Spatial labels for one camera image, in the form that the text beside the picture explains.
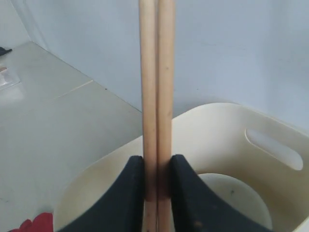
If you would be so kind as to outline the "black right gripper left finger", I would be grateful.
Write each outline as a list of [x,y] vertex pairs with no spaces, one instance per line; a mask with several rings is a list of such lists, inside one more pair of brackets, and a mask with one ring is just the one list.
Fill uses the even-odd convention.
[[144,161],[132,156],[99,200],[61,232],[141,232],[144,209]]

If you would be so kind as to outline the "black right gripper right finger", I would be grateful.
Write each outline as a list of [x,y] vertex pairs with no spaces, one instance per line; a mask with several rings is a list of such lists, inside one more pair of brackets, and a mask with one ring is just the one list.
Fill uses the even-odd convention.
[[183,155],[170,159],[170,196],[177,232],[267,232],[212,191]]

